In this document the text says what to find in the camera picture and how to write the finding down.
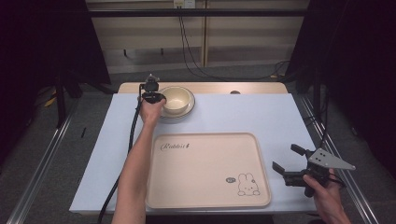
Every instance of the cartoon rabbit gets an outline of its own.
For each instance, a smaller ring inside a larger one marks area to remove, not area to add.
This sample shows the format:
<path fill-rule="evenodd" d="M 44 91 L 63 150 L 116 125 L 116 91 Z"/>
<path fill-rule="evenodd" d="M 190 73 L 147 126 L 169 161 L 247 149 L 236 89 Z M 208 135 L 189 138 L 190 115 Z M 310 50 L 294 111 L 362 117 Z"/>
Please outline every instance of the cartoon rabbit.
<path fill-rule="evenodd" d="M 256 181 L 253 178 L 252 174 L 240 174 L 238 176 L 239 179 L 239 196 L 247 195 L 260 195 L 259 187 L 256 184 Z"/>

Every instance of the tray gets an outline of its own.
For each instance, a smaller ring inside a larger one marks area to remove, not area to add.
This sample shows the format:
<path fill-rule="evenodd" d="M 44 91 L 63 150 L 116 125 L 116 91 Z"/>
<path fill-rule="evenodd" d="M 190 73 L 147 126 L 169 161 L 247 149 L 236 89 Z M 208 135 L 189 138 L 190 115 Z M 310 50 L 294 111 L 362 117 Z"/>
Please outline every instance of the tray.
<path fill-rule="evenodd" d="M 154 140 L 149 207 L 257 207 L 270 201 L 261 151 L 253 134 L 164 134 Z"/>

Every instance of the bowl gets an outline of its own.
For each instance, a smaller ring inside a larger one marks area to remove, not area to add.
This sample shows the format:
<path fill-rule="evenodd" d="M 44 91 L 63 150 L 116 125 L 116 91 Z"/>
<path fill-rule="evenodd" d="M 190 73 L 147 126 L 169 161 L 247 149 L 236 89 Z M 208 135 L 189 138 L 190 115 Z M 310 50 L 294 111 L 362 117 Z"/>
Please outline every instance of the bowl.
<path fill-rule="evenodd" d="M 190 103 L 190 93 L 182 87 L 168 87 L 162 91 L 166 97 L 163 110 L 171 115 L 183 113 Z"/>

